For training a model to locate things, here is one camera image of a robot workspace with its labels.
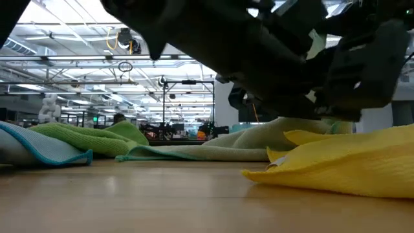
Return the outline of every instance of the orange object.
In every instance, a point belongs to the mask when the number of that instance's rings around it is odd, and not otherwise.
[[[197,132],[197,140],[206,140],[206,134],[202,131]]]

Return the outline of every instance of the orange cable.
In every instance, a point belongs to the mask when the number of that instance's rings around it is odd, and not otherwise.
[[[109,42],[108,42],[108,37],[109,37],[109,33],[111,33],[111,29],[108,30],[108,35],[106,35],[106,45],[108,46],[108,48],[110,48],[111,50],[115,50],[118,46],[118,33],[116,33],[116,39],[115,39],[115,47],[112,47]]]
[[[252,104],[252,105],[253,105],[254,115],[256,116],[256,120],[257,120],[257,122],[259,122],[259,117],[257,116],[257,113],[256,113],[256,107],[255,107],[254,104]]]

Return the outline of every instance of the microfiber cloth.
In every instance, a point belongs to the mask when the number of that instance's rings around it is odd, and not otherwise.
[[[351,129],[350,124],[336,126]],[[194,161],[268,161],[266,147],[275,150],[292,150],[296,145],[287,140],[284,131],[303,129],[315,133],[329,133],[332,125],[297,118],[279,118],[264,125],[239,131],[201,146],[138,146],[126,156],[117,156],[118,161],[129,160],[194,160]]]
[[[285,133],[298,145],[268,149],[265,172],[243,171],[265,184],[328,190],[371,197],[414,198],[414,125],[367,134]]]
[[[148,145],[148,140],[139,129],[127,121],[119,122],[107,129],[90,129],[60,123],[41,124],[32,131],[64,141],[80,150],[115,157],[126,155],[139,145]]]
[[[6,122],[0,122],[0,164],[59,166],[92,162],[92,151],[73,146]]]

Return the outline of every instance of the person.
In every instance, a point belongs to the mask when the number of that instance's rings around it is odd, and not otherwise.
[[[114,123],[112,125],[115,125],[116,123],[119,123],[123,120],[127,120],[125,115],[122,114],[122,113],[117,113],[117,114],[114,115]]]

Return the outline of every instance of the white robot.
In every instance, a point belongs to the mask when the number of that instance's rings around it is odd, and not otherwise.
[[[56,94],[46,94],[38,116],[39,123],[56,122],[55,118],[60,117],[60,106],[56,105],[57,99]]]

